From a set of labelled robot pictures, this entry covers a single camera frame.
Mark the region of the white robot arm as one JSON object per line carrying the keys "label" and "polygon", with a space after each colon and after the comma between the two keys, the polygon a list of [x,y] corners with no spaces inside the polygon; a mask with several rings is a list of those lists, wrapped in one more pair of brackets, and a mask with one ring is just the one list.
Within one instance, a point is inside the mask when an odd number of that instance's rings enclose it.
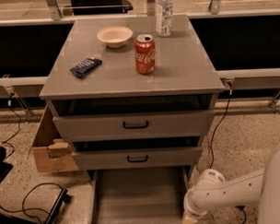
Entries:
{"label": "white robot arm", "polygon": [[227,181],[221,172],[202,172],[183,199],[182,224],[196,224],[223,206],[259,206],[257,224],[280,224],[280,143],[264,168]]}

